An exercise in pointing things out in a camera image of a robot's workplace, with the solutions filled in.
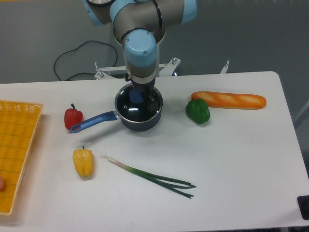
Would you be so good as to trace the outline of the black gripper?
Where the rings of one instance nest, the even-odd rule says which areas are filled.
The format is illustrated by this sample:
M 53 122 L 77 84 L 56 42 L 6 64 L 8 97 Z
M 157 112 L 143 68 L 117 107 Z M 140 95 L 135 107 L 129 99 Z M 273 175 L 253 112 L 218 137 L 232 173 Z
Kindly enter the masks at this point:
M 155 80 L 146 84 L 139 84 L 131 80 L 133 89 L 130 91 L 131 97 L 145 96 L 149 112 L 155 112 L 159 109 L 159 99 L 156 92 L 153 90 Z

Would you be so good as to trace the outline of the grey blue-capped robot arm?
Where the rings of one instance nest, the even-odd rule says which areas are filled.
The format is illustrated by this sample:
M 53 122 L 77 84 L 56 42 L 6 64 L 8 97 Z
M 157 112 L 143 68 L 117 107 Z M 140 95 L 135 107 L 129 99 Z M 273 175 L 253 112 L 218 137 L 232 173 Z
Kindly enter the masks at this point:
M 160 104 L 154 97 L 156 75 L 159 73 L 157 45 L 165 29 L 195 18 L 195 0 L 86 0 L 85 8 L 93 24 L 112 23 L 115 39 L 121 44 L 127 76 L 141 95 L 148 110 Z

